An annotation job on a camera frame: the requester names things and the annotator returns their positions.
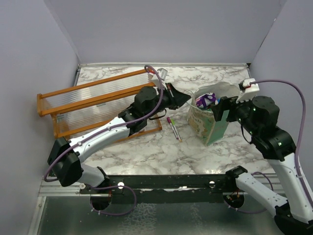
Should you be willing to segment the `purple snack bag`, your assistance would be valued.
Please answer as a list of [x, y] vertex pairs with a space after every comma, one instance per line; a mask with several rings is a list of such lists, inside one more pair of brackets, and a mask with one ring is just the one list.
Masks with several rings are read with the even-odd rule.
[[218, 103], [219, 99], [216, 98], [214, 93], [206, 93], [196, 98], [196, 106], [202, 110], [207, 110], [212, 105], [217, 105]]

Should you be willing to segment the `green paper bag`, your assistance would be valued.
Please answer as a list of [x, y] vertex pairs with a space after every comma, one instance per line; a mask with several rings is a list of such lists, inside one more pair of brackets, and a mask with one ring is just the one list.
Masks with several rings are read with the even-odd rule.
[[218, 82], [213, 85], [202, 86], [192, 95], [190, 108], [187, 114], [187, 122], [193, 128], [196, 135], [206, 146], [223, 138], [228, 127], [226, 111], [220, 121], [215, 121], [210, 108], [202, 110], [196, 106], [197, 100], [203, 95], [213, 93], [216, 99], [223, 96], [233, 97], [239, 94], [239, 88], [228, 82]]

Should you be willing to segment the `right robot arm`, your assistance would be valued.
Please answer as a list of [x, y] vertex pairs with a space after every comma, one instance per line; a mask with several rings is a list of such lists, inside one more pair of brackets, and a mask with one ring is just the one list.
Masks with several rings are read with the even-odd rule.
[[291, 135], [277, 124], [279, 107], [267, 96], [256, 96], [238, 103], [236, 97], [222, 97], [212, 107], [215, 121], [237, 121], [251, 135], [251, 144], [261, 152], [275, 171], [285, 196], [281, 196], [258, 182], [241, 166], [227, 172], [225, 187], [229, 191], [243, 190], [264, 206], [274, 217], [285, 235], [311, 235], [313, 233], [313, 208], [301, 186], [304, 175], [296, 171], [294, 162], [296, 146]]

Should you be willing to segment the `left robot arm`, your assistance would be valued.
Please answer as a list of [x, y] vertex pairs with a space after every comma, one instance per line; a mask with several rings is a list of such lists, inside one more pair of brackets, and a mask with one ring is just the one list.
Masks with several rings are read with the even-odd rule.
[[71, 140], [56, 139], [47, 159], [47, 171], [53, 172], [63, 187], [80, 182], [97, 193], [105, 192], [107, 174], [100, 167], [85, 165], [84, 161], [98, 150], [138, 133], [155, 114], [176, 110], [190, 99], [190, 95], [179, 92], [171, 83], [166, 83], [163, 89], [141, 88], [133, 103], [107, 124]]

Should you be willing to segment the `magenta marker pen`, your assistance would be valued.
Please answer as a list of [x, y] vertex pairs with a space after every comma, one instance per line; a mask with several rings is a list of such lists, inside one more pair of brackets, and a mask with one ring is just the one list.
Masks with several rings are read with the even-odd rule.
[[173, 124], [172, 124], [170, 118], [167, 117], [166, 119], [167, 119], [167, 122], [168, 122], [168, 124], [170, 125], [170, 127], [171, 127], [171, 129], [172, 129], [172, 131], [173, 131], [173, 133], [174, 133], [174, 135], [175, 135], [175, 138], [178, 140], [178, 139], [179, 139], [179, 138], [178, 138], [178, 135], [177, 135], [177, 133], [176, 133], [176, 131], [175, 131], [175, 129], [174, 129], [174, 126], [173, 126]]

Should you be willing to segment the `green marker pen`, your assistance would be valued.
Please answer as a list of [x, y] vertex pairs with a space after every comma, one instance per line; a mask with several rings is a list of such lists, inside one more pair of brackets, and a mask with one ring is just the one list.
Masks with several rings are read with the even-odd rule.
[[179, 132], [178, 132], [176, 126], [175, 126], [174, 120], [171, 118], [170, 121], [171, 121], [171, 123], [172, 123], [172, 125], [173, 125], [173, 128], [174, 128], [176, 134], [177, 134], [178, 140], [179, 140], [180, 142], [182, 142], [182, 139], [181, 139], [181, 137], [180, 137], [180, 135], [179, 135]]

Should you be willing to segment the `orange wooden rack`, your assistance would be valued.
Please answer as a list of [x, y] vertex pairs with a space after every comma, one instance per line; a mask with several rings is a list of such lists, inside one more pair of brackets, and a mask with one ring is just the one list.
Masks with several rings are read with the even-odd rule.
[[141, 88], [154, 86], [153, 74], [139, 68], [79, 68], [73, 87], [37, 94], [37, 112], [51, 116], [55, 138], [70, 139], [117, 116]]

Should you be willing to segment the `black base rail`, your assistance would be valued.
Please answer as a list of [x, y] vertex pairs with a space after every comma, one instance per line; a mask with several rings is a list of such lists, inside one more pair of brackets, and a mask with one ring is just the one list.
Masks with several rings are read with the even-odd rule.
[[105, 186], [114, 188], [86, 186], [80, 194], [107, 199], [113, 204], [222, 203], [224, 195], [239, 190], [229, 174], [110, 175], [109, 178]]

